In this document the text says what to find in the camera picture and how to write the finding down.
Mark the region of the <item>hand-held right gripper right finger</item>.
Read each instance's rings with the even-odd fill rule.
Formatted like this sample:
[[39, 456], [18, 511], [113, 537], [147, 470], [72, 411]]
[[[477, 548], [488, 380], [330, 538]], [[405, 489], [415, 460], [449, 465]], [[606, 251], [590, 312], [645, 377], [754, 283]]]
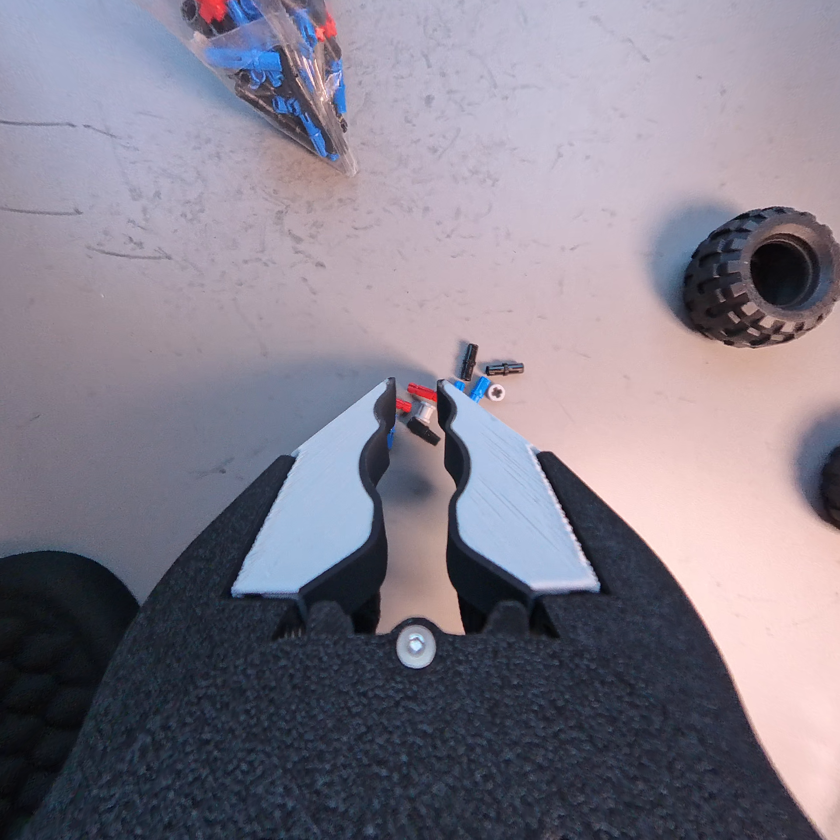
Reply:
[[543, 472], [539, 451], [451, 383], [437, 384], [448, 507], [448, 576], [483, 614], [544, 595], [597, 593], [601, 584]]

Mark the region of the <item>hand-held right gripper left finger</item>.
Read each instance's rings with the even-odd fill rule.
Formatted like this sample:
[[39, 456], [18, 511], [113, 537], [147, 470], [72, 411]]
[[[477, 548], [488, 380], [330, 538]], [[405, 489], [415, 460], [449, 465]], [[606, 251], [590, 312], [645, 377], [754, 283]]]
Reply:
[[292, 453], [293, 463], [233, 584], [233, 597], [336, 602], [353, 615], [375, 600], [387, 544], [376, 485], [390, 462], [396, 387], [386, 379]]

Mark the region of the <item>small bag of toy pins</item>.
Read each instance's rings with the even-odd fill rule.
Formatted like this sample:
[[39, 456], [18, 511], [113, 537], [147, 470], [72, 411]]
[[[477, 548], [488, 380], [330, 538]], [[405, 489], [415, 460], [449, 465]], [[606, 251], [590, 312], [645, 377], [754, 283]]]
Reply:
[[139, 1], [237, 97], [346, 175], [337, 29], [323, 1]]

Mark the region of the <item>cluster of toy pins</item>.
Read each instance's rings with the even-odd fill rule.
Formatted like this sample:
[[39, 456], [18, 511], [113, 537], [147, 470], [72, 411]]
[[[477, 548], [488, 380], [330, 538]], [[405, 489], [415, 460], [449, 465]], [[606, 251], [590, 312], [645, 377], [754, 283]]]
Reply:
[[[475, 343], [464, 344], [463, 357], [459, 363], [457, 375], [450, 382], [475, 403], [489, 400], [487, 388], [493, 381], [501, 382], [504, 377], [521, 375], [525, 372], [524, 363], [509, 360], [488, 363], [480, 371], [477, 365], [478, 349]], [[432, 421], [437, 415], [436, 390], [410, 382], [406, 387], [406, 392], [407, 398], [398, 396], [395, 399], [397, 415], [403, 418], [403, 423], [411, 434], [436, 446], [440, 441], [440, 436], [432, 429]]]

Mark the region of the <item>black toy tire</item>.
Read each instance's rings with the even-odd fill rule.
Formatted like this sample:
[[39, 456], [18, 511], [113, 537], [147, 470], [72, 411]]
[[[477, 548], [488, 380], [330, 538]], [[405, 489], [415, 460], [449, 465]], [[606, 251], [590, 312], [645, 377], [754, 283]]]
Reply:
[[826, 457], [820, 479], [820, 499], [827, 522], [839, 529], [840, 523], [840, 447]]
[[819, 326], [839, 297], [830, 228], [791, 207], [742, 213], [699, 244], [684, 301], [708, 338], [736, 348], [786, 343]]

